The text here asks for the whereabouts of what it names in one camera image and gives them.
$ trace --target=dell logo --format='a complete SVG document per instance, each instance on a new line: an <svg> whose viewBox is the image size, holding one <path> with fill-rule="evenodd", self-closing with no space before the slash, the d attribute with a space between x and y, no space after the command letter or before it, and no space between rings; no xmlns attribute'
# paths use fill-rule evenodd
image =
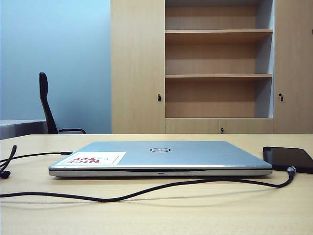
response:
<svg viewBox="0 0 313 235"><path fill-rule="evenodd" d="M156 152L156 153L165 153L171 151L169 148L152 148L150 149L151 152Z"/></svg>

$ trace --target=gray table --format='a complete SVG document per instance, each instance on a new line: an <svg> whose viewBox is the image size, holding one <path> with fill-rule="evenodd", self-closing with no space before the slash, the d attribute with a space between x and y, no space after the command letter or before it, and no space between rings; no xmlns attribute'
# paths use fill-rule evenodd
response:
<svg viewBox="0 0 313 235"><path fill-rule="evenodd" d="M47 134L46 120L0 120L0 139Z"/></svg>

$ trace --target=wooden cabinet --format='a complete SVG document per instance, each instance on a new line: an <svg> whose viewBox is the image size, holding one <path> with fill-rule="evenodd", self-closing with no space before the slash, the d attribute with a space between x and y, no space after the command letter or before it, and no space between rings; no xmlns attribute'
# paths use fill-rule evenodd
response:
<svg viewBox="0 0 313 235"><path fill-rule="evenodd" d="M313 132L312 2L112 0L112 132Z"/></svg>
<svg viewBox="0 0 313 235"><path fill-rule="evenodd" d="M275 133L313 133L312 9L312 0L276 0Z"/></svg>

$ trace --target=door handle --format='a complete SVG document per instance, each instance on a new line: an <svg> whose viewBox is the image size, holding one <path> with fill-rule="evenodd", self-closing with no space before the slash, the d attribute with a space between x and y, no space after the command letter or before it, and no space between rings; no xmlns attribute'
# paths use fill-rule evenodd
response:
<svg viewBox="0 0 313 235"><path fill-rule="evenodd" d="M280 97L280 101L281 101L281 102L284 101L284 95L281 94L281 93L279 93L278 95L279 95L279 97Z"/></svg>

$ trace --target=desk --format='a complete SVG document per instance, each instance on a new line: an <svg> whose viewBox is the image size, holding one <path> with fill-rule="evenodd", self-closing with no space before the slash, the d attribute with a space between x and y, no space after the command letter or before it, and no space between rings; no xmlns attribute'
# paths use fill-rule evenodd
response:
<svg viewBox="0 0 313 235"><path fill-rule="evenodd" d="M228 141L258 157L263 146L304 148L313 134L29 135L1 141L1 157L77 150L93 141ZM48 166L61 155L13 160L1 193L46 191L117 197L181 179L59 179ZM281 183L274 171L257 180ZM214 182L166 188L115 203L23 196L2 198L1 234L312 234L313 175L297 173L287 187Z"/></svg>

